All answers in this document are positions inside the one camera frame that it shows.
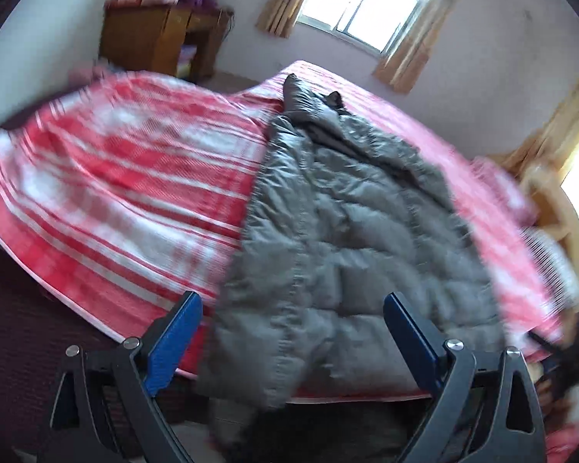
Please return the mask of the person's right hand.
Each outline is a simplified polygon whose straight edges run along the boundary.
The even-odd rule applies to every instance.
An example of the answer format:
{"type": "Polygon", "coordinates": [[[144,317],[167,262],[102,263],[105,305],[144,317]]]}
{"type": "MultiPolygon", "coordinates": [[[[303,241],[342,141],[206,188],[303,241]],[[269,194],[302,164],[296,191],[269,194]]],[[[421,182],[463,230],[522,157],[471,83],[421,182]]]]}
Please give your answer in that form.
{"type": "Polygon", "coordinates": [[[573,407],[570,396],[563,393],[566,376],[559,368],[547,370],[541,364],[532,364],[528,369],[538,395],[546,432],[555,432],[569,421],[573,407]]]}

